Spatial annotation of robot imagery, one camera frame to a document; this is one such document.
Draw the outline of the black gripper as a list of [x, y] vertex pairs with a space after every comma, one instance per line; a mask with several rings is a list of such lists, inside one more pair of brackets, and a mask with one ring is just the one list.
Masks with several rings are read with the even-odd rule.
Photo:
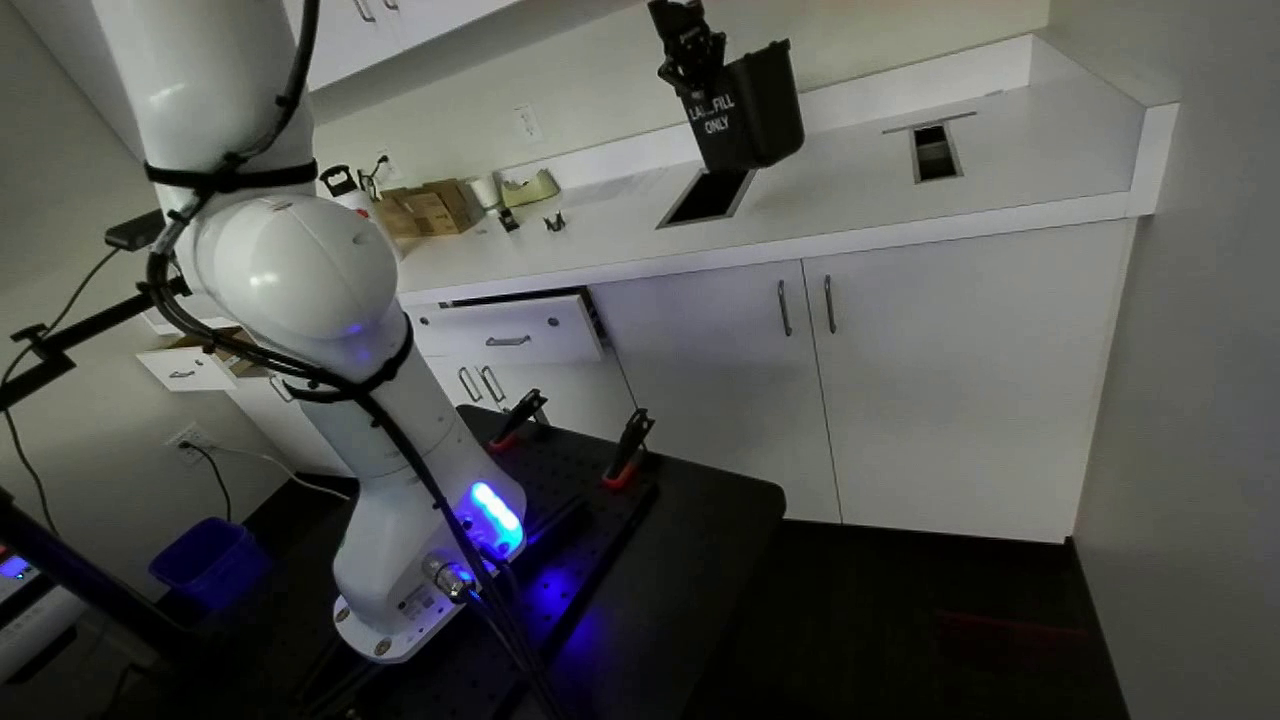
[[728, 39], [706, 26], [698, 0], [649, 0], [649, 15], [664, 42], [654, 68], [684, 103], [698, 156], [710, 172], [733, 167], [733, 111], [722, 49]]

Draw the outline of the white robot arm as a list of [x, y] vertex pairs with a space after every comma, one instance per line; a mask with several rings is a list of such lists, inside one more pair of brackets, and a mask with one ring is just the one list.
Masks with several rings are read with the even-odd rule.
[[158, 317], [286, 385], [356, 471], [330, 624], [403, 662], [529, 547], [529, 495], [416, 349], [397, 246], [314, 191], [319, 36], [278, 0], [88, 0], [158, 195]]

